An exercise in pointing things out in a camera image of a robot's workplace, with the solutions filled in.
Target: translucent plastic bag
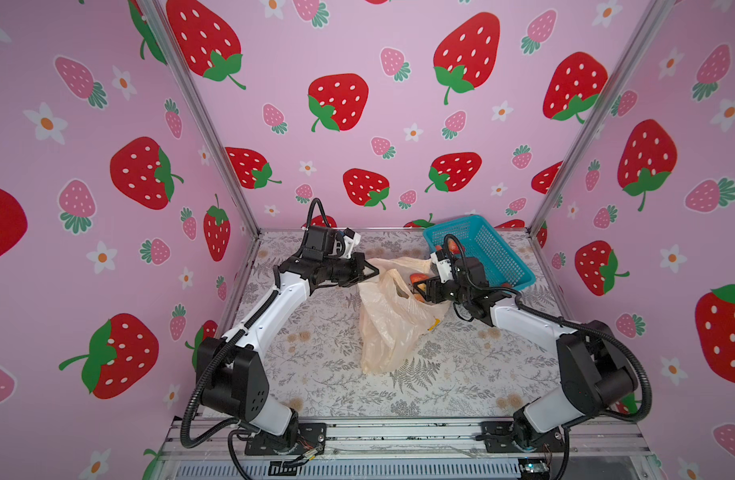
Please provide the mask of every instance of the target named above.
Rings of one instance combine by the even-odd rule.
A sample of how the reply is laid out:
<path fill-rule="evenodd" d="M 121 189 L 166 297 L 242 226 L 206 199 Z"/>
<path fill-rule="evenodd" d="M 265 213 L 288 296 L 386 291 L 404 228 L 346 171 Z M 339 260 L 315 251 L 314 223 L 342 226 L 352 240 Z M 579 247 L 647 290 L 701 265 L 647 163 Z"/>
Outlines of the translucent plastic bag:
<path fill-rule="evenodd" d="M 418 337 L 442 320 L 450 302 L 430 304 L 413 296 L 410 275 L 431 274 L 431 260 L 368 261 L 381 274 L 357 284 L 362 298 L 362 371 L 393 372 L 410 356 Z"/>

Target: strawberry wallpaper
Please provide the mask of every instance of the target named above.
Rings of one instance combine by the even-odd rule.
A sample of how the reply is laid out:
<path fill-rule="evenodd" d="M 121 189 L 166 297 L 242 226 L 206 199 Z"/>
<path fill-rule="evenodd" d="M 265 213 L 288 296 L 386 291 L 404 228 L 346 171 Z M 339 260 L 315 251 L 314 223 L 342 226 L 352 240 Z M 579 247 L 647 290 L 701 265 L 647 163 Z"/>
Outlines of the strawberry wallpaper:
<path fill-rule="evenodd" d="M 649 4 L 159 1 L 262 227 L 529 223 Z"/>
<path fill-rule="evenodd" d="M 149 478 L 249 243 L 136 2 L 0 2 L 0 478 Z"/>
<path fill-rule="evenodd" d="M 735 478 L 735 2 L 673 7 L 547 225 L 576 319 L 648 370 L 664 478 Z"/>

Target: black cable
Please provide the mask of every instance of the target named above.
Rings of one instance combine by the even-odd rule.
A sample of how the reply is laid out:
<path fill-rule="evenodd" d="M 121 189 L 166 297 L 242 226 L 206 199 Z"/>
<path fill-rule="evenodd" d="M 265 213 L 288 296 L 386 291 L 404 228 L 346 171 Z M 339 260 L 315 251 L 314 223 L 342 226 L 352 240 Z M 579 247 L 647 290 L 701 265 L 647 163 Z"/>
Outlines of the black cable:
<path fill-rule="evenodd" d="M 249 328 L 253 323 L 255 323 L 260 318 L 260 316 L 264 314 L 271 303 L 274 302 L 276 296 L 279 295 L 281 280 L 279 276 L 279 269 L 276 266 L 274 267 L 274 284 L 276 285 L 276 290 L 273 290 L 271 292 L 271 295 L 269 295 L 264 304 L 261 305 L 260 308 L 253 314 L 253 316 L 244 324 L 245 327 Z M 196 447 L 207 440 L 209 437 L 215 435 L 219 430 L 223 429 L 224 427 L 240 422 L 239 418 L 226 418 L 225 420 L 219 422 L 217 425 L 210 427 L 207 432 L 203 433 L 199 437 L 191 437 L 191 421 L 194 420 L 194 416 L 197 413 L 197 408 L 199 408 L 199 401 L 202 397 L 202 392 L 204 391 L 204 388 L 213 378 L 215 370 L 217 370 L 219 366 L 223 365 L 223 362 L 226 359 L 228 352 L 237 344 L 237 342 L 239 342 L 239 340 L 246 333 L 247 332 L 244 330 L 239 330 L 234 336 L 232 336 L 230 340 L 228 340 L 228 342 L 226 342 L 223 347 L 218 351 L 218 353 L 213 357 L 213 360 L 210 360 L 207 368 L 205 368 L 202 372 L 202 375 L 199 376 L 199 380 L 197 380 L 197 385 L 194 387 L 194 391 L 191 393 L 191 397 L 189 398 L 188 404 L 186 405 L 186 411 L 183 414 L 183 420 L 180 423 L 180 444 L 183 447 Z"/>

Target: mesh basket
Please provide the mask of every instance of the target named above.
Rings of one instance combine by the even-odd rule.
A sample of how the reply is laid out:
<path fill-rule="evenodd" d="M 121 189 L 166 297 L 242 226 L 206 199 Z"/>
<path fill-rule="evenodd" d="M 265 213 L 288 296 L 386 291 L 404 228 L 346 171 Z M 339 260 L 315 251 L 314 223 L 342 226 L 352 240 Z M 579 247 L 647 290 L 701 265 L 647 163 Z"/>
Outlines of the mesh basket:
<path fill-rule="evenodd" d="M 522 290 L 535 283 L 535 274 L 483 217 L 464 216 L 423 231 L 432 252 L 436 251 L 437 245 L 442 245 L 447 234 L 457 236 L 466 248 L 465 254 L 482 262 L 490 286 L 508 283 L 516 290 Z"/>

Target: table surface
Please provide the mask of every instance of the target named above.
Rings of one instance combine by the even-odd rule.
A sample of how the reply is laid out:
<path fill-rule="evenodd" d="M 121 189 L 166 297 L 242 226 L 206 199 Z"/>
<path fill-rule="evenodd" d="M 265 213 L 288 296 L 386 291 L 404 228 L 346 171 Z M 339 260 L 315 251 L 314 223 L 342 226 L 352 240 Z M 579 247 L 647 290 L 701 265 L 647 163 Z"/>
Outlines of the table surface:
<path fill-rule="evenodd" d="M 501 232 L 535 274 L 525 302 L 559 314 L 527 234 Z M 302 232 L 268 232 L 238 310 L 241 320 L 273 283 L 271 267 L 300 245 Z M 427 258 L 420 230 L 362 233 L 368 259 Z M 422 335 L 400 369 L 362 373 L 360 295 L 355 286 L 317 290 L 276 336 L 264 360 L 271 395 L 302 417 L 510 416 L 559 385 L 557 360 L 534 343 L 480 321 L 464 322 L 452 308 Z M 204 412 L 204 416 L 220 416 Z"/>

